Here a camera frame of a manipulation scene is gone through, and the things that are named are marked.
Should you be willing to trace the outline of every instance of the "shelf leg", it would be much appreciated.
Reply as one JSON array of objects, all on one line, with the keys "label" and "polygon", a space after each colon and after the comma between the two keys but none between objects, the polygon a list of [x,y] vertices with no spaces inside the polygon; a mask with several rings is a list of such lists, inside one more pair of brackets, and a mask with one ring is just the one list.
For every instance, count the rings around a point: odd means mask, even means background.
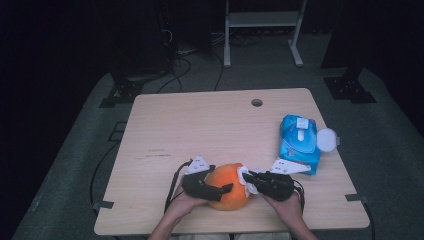
[{"label": "shelf leg", "polygon": [[302,5],[301,5],[300,10],[299,10],[299,15],[297,17],[296,27],[294,28],[293,38],[288,41],[290,51],[293,55],[293,58],[294,58],[294,61],[295,61],[297,67],[303,66],[303,61],[302,61],[302,58],[300,57],[299,51],[297,50],[296,44],[297,44],[297,40],[299,38],[300,27],[302,26],[303,16],[305,14],[306,2],[307,2],[307,0],[302,1]]},{"label": "shelf leg", "polygon": [[225,6],[225,44],[224,44],[224,67],[231,66],[230,56],[230,0],[227,0]]}]

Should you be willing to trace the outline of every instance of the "hole in table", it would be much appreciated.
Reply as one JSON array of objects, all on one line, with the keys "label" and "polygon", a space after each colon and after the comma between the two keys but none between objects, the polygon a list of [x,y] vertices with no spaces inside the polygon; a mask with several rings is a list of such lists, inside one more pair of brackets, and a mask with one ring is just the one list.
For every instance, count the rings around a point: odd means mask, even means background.
[{"label": "hole in table", "polygon": [[262,102],[262,100],[260,100],[260,99],[253,99],[251,103],[252,103],[252,105],[253,105],[253,106],[255,106],[255,107],[260,107],[260,106],[262,106],[262,104],[264,104],[264,103]]}]

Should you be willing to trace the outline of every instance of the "human hand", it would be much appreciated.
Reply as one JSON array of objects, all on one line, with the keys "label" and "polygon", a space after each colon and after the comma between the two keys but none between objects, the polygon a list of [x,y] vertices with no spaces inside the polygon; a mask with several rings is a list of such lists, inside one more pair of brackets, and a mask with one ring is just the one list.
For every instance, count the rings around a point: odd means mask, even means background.
[{"label": "human hand", "polygon": [[274,200],[266,195],[262,196],[274,208],[278,218],[298,240],[317,239],[303,220],[300,197],[297,192],[293,192],[290,198],[283,202]]},{"label": "human hand", "polygon": [[171,204],[166,210],[166,215],[172,215],[175,218],[182,218],[193,211],[194,208],[208,203],[208,200],[189,196],[182,187],[184,176],[180,178],[180,183],[174,192]]},{"label": "human hand", "polygon": [[266,195],[263,195],[263,198],[274,208],[280,220],[286,225],[293,221],[303,219],[300,197],[297,192],[294,191],[290,198],[283,202],[274,200]]},{"label": "human hand", "polygon": [[180,178],[180,183],[174,192],[173,199],[165,214],[150,234],[149,240],[169,239],[172,230],[185,215],[189,214],[197,206],[208,203],[207,200],[187,195],[182,187],[183,178],[184,176]]}]

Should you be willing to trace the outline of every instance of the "white label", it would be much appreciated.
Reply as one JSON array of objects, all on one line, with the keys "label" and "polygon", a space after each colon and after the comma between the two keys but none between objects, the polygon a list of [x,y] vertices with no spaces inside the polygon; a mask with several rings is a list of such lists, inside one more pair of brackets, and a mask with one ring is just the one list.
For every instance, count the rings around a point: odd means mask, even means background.
[{"label": "white label", "polygon": [[300,129],[308,129],[309,121],[306,118],[297,118],[296,127]]}]

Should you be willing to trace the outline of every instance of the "wooden table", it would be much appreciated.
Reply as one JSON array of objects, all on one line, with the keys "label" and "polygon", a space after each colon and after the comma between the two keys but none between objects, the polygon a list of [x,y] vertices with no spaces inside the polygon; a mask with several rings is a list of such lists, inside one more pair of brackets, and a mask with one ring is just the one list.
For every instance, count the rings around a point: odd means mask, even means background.
[{"label": "wooden table", "polygon": [[[262,106],[252,105],[262,102]],[[324,120],[307,89],[140,95],[134,102],[95,232],[150,234],[163,215],[174,172],[201,154],[209,164],[241,162],[269,170],[279,152],[287,114]],[[337,151],[322,154],[317,175],[294,174],[305,188],[304,218],[311,229],[365,228],[368,217]],[[260,196],[236,211],[196,208],[174,233],[287,231]]]}]

